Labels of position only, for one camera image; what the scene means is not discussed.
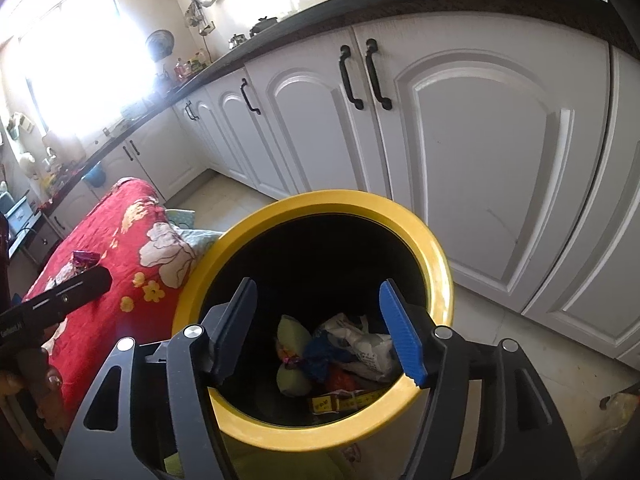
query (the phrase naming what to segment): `red floral cloth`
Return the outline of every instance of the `red floral cloth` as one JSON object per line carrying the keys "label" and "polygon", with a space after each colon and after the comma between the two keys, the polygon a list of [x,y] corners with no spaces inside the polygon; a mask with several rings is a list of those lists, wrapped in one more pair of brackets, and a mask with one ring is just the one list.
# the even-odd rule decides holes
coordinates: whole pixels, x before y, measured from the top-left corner
{"label": "red floral cloth", "polygon": [[175,307],[195,257],[167,223],[153,188],[123,179],[61,243],[26,298],[63,281],[72,251],[100,253],[111,290],[69,314],[44,347],[63,378],[65,409],[73,416],[118,339],[140,344],[168,339]]}

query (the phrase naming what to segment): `kitchen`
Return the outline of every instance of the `kitchen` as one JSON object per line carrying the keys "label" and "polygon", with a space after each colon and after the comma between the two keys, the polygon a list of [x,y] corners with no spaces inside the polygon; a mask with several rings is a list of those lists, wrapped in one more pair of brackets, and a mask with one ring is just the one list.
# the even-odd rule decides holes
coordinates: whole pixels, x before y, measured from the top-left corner
{"label": "kitchen", "polygon": [[[0,116],[4,126],[16,112],[34,121],[18,140],[5,135],[6,180],[14,197],[52,200],[54,235],[68,235],[124,176],[150,181],[170,205],[213,172],[276,200],[366,190],[430,226],[460,297],[470,290],[640,369],[640,54],[605,0],[114,0],[137,46],[117,56],[112,40],[78,49],[54,72],[68,78],[61,94],[81,99],[82,72],[105,56],[105,88],[127,94],[143,73],[175,87],[139,95],[129,121],[106,116],[90,131],[93,100],[84,110],[70,102],[56,124],[75,123],[80,137],[44,131],[29,83],[31,64],[42,65],[20,51],[64,1],[0,12],[11,31],[0,38]],[[89,14],[73,27],[93,33],[107,20]],[[157,30],[174,46],[151,62],[141,45]],[[45,41],[41,33],[30,52],[53,59]],[[47,136],[61,139],[46,146]],[[71,168],[53,199],[42,186],[47,148],[53,166]],[[20,164],[25,152],[31,164]],[[94,185],[83,177],[98,162]]]}

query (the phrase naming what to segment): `drawer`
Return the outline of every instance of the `drawer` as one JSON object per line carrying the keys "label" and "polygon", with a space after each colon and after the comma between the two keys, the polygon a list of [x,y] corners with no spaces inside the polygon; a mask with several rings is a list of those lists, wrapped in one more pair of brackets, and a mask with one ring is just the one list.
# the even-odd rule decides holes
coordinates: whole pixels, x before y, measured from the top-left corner
{"label": "drawer", "polygon": [[42,266],[59,241],[60,237],[53,228],[44,222],[38,229],[38,233],[33,235],[33,239],[28,243],[26,249],[31,257]]}

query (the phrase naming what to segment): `black cabinet handle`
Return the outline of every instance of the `black cabinet handle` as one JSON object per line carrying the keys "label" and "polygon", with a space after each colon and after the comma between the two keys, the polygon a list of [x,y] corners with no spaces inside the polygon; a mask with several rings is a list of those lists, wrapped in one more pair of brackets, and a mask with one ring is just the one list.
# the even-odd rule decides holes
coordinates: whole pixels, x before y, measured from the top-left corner
{"label": "black cabinet handle", "polygon": [[367,72],[369,72],[369,79],[373,88],[373,95],[375,95],[377,101],[382,104],[385,110],[391,110],[393,107],[391,99],[388,97],[382,97],[380,92],[380,81],[378,81],[378,73],[376,72],[376,66],[373,64],[372,55],[378,51],[378,42],[373,38],[367,40],[367,55],[365,56],[365,63],[367,65]]}
{"label": "black cabinet handle", "polygon": [[60,220],[58,220],[57,216],[53,216],[53,219],[56,221],[56,224],[58,224],[58,227],[60,227],[60,229],[62,229],[63,231],[66,231],[66,228],[60,223]]}
{"label": "black cabinet handle", "polygon": [[133,151],[136,152],[136,155],[139,155],[140,152],[136,148],[136,145],[133,143],[133,140],[130,140],[129,142],[131,143],[131,147],[133,148]]}
{"label": "black cabinet handle", "polygon": [[191,109],[191,101],[187,101],[187,105],[184,107],[184,109],[187,110],[187,115],[192,121],[196,121],[199,119],[199,117],[194,114],[193,110]]}
{"label": "black cabinet handle", "polygon": [[247,86],[249,83],[246,81],[246,79],[243,77],[242,78],[242,84],[240,85],[240,91],[242,92],[242,97],[244,97],[244,102],[246,103],[246,105],[249,107],[249,110],[251,110],[252,112],[257,113],[258,115],[260,115],[262,112],[260,111],[260,108],[253,108],[251,106],[251,103],[249,102],[249,98],[246,96],[246,93],[244,92],[244,87]]}
{"label": "black cabinet handle", "polygon": [[351,57],[351,49],[349,45],[343,45],[340,47],[340,61],[338,65],[340,66],[340,75],[342,76],[342,84],[344,85],[344,91],[347,94],[347,99],[350,103],[352,103],[356,110],[364,110],[364,103],[362,99],[356,99],[353,96],[353,90],[351,89],[351,81],[349,80],[349,72],[347,72],[347,67],[344,64],[344,60]]}
{"label": "black cabinet handle", "polygon": [[133,157],[131,156],[131,154],[127,151],[127,147],[123,146],[122,149],[124,150],[124,152],[127,154],[127,156],[129,157],[129,160],[131,162],[133,162]]}

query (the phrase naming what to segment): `window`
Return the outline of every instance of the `window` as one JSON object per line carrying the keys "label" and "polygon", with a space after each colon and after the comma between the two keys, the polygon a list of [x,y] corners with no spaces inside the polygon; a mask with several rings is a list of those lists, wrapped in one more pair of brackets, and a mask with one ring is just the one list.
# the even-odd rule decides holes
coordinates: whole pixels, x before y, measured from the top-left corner
{"label": "window", "polygon": [[114,0],[63,0],[20,38],[20,50],[45,130],[83,144],[153,84],[145,38]]}

